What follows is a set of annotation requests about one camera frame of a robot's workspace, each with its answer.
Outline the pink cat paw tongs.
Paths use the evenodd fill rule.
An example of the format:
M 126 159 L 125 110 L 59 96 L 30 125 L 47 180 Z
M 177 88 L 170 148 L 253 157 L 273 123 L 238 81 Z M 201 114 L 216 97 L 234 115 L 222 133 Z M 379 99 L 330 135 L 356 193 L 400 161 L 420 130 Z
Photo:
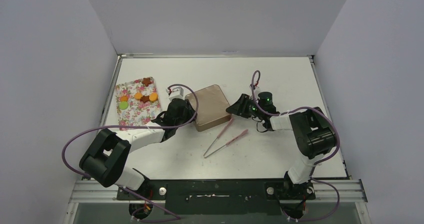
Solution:
M 210 156 L 220 152 L 222 149 L 228 147 L 232 143 L 241 139 L 249 133 L 248 129 L 236 130 L 233 128 L 234 118 L 230 118 L 230 120 L 225 124 L 225 126 L 219 131 L 219 133 L 215 136 L 209 146 L 203 153 L 203 158 L 207 159 Z

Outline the brown box lid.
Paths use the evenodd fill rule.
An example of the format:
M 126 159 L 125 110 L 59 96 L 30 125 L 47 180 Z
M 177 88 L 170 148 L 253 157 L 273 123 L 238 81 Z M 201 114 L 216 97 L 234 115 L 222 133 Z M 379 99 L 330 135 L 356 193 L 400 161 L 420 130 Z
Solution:
M 198 115 L 224 116 L 230 106 L 221 87 L 217 84 L 208 86 L 195 92 L 198 99 Z

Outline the brown square cookie box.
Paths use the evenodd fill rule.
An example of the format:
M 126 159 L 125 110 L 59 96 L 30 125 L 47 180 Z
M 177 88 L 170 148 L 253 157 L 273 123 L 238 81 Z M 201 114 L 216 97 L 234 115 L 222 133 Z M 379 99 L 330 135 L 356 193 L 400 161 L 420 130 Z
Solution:
M 231 117 L 231 114 L 226 114 L 224 116 L 198 115 L 194 126 L 198 132 L 203 132 L 220 124 L 228 122 Z

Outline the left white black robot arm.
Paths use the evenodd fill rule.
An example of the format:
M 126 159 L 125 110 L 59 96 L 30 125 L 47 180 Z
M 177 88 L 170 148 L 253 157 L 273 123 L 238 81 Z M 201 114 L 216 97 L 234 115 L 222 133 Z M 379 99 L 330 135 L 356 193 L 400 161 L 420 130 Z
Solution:
M 126 187 L 137 199 L 143 199 L 149 194 L 150 186 L 145 182 L 145 175 L 127 164 L 129 154 L 150 144 L 167 141 L 179 127 L 195 119 L 195 109 L 190 102 L 175 98 L 166 111 L 140 129 L 100 130 L 82 156 L 79 167 L 103 187 Z

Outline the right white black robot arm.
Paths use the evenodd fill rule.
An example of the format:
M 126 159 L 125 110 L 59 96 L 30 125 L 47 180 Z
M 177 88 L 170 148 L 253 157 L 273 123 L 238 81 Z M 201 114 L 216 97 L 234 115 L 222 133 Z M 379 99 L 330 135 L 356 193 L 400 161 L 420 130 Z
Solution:
M 260 92 L 254 97 L 242 94 L 226 112 L 247 119 L 256 118 L 267 132 L 292 131 L 299 151 L 298 158 L 285 173 L 283 181 L 269 188 L 283 200 L 315 198 L 311 176 L 324 156 L 340 146 L 332 123 L 320 108 L 282 114 L 273 104 L 273 95 Z

